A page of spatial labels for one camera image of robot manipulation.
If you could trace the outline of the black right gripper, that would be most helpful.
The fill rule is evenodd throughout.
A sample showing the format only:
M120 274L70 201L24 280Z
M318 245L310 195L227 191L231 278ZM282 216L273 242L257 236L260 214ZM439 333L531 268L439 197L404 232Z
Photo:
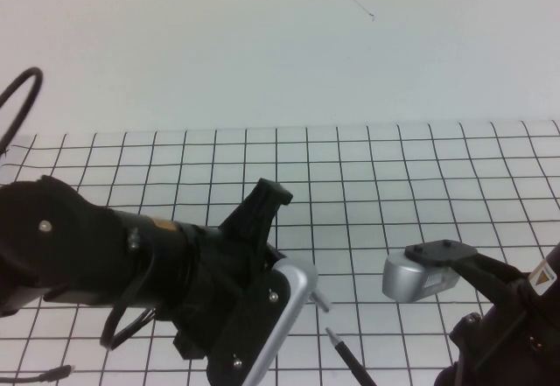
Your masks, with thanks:
M559 249L531 272L478 254L459 260L459 273L492 307L452 329L459 358L438 385L559 383Z

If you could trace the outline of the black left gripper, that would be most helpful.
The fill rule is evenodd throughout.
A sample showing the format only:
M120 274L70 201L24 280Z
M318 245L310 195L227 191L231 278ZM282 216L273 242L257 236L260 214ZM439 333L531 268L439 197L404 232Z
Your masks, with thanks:
M244 293L270 268L270 228L291 200L282 185L260 179L216 228L126 218L127 235L139 239L143 281L130 303L155 309L157 320L175 326L173 344L183 359L211 354Z

